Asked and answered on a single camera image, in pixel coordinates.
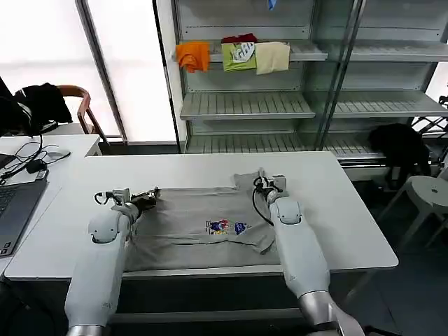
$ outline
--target wooden chair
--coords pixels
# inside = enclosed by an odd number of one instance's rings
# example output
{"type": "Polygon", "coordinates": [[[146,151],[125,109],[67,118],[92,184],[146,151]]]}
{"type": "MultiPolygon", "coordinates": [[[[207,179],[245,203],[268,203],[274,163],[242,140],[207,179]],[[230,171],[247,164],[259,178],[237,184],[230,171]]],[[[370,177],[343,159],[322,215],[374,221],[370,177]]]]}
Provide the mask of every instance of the wooden chair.
{"type": "Polygon", "coordinates": [[[59,85],[59,90],[63,97],[79,97],[82,98],[82,102],[78,109],[78,119],[85,134],[98,134],[106,145],[109,145],[103,130],[99,126],[97,119],[90,110],[90,94],[81,87],[75,85],[59,85]],[[85,114],[87,114],[93,124],[93,128],[89,127],[85,121],[85,114]]]}

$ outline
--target printed graphic on shirt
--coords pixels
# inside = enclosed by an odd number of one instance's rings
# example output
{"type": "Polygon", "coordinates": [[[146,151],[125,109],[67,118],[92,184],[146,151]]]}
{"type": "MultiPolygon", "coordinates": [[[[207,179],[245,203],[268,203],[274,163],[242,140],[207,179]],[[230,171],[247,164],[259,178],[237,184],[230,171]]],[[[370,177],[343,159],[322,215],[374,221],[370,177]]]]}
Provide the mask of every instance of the printed graphic on shirt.
{"type": "Polygon", "coordinates": [[[248,228],[250,226],[246,223],[232,222],[228,219],[208,220],[205,224],[205,230],[209,235],[240,235],[248,228]]]}

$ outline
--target folded cloth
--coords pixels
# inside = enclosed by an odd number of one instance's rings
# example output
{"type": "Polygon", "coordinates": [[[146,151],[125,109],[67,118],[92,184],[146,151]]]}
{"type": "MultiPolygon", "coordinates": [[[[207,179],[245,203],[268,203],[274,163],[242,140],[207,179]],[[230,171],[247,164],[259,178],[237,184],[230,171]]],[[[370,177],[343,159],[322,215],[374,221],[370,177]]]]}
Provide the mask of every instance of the folded cloth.
{"type": "MultiPolygon", "coordinates": [[[[126,270],[174,270],[279,264],[274,228],[252,205],[258,173],[236,175],[235,188],[162,190],[140,217],[126,270]]],[[[270,217],[259,194],[255,204],[270,217]]]]}
{"type": "Polygon", "coordinates": [[[221,40],[221,43],[241,43],[241,42],[254,42],[257,43],[258,39],[252,34],[229,36],[221,40]]]}
{"type": "Polygon", "coordinates": [[[240,71],[257,67],[254,43],[224,43],[221,49],[224,71],[240,71]]]}
{"type": "Polygon", "coordinates": [[[186,67],[188,72],[209,70],[210,54],[207,42],[195,41],[176,46],[176,58],[180,67],[186,67]]]}
{"type": "Polygon", "coordinates": [[[288,70],[290,51],[290,46],[282,42],[255,44],[257,75],[288,70]]]}

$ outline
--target blue object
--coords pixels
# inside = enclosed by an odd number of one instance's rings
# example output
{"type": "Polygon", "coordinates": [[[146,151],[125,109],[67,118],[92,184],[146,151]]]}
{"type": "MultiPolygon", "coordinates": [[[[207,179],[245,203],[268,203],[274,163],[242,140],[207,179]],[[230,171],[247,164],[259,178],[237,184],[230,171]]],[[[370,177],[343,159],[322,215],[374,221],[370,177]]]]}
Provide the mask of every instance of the blue object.
{"type": "Polygon", "coordinates": [[[269,6],[270,11],[272,11],[274,9],[276,3],[277,3],[277,0],[267,0],[267,4],[269,6]]]}

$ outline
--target desk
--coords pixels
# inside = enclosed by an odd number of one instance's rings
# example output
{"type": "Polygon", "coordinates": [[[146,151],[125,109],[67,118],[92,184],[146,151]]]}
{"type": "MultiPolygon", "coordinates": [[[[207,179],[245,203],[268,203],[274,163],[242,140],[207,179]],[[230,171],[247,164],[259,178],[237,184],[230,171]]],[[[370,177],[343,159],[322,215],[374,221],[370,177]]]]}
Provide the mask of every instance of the desk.
{"type": "MultiPolygon", "coordinates": [[[[389,269],[398,259],[329,152],[86,157],[41,217],[5,271],[11,280],[66,281],[90,219],[102,210],[93,195],[103,190],[132,192],[163,188],[232,186],[234,173],[258,168],[284,174],[322,245],[332,272],[389,269]]],[[[279,274],[280,265],[135,272],[126,277],[279,274]]]]}
{"type": "MultiPolygon", "coordinates": [[[[23,244],[28,234],[32,231],[32,228],[38,222],[39,218],[49,207],[51,202],[54,200],[56,195],[61,190],[62,184],[70,179],[73,174],[74,167],[77,166],[78,162],[82,160],[86,155],[101,155],[99,151],[98,142],[99,136],[96,134],[89,135],[48,135],[43,136],[43,146],[46,145],[58,145],[60,148],[67,149],[71,151],[69,157],[56,162],[55,164],[49,165],[49,174],[47,177],[47,188],[43,193],[37,207],[34,210],[30,221],[22,233],[22,238],[18,243],[18,246],[23,244]]],[[[5,136],[0,138],[0,153],[3,154],[14,154],[22,145],[30,142],[39,142],[38,137],[34,139],[28,136],[5,136]]],[[[39,148],[38,144],[29,144],[20,151],[21,155],[30,155],[39,148]]],[[[37,173],[28,174],[26,170],[21,171],[19,174],[15,175],[13,178],[7,181],[7,184],[12,183],[24,183],[28,181],[33,181],[36,178],[37,173]]],[[[11,256],[0,258],[0,276],[4,273],[8,263],[14,258],[15,253],[11,256]]]]}

